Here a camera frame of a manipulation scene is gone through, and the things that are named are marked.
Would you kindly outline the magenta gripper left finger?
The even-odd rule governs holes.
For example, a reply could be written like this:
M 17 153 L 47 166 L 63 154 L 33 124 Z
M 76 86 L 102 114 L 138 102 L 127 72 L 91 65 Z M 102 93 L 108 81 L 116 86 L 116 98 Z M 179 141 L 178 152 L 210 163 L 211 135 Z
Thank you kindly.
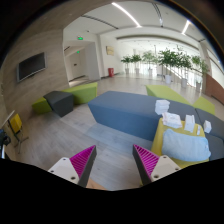
M 71 158 L 62 157 L 49 169 L 49 172 L 86 187 L 96 155 L 96 146 L 90 146 Z

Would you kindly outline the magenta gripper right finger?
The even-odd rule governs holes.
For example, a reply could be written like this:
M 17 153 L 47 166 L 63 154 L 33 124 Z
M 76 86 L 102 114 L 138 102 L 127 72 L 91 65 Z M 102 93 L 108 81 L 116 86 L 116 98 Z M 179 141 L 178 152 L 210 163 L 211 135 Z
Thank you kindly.
M 133 145 L 132 154 L 143 186 L 180 170 L 167 155 L 158 156 L 136 144 Z

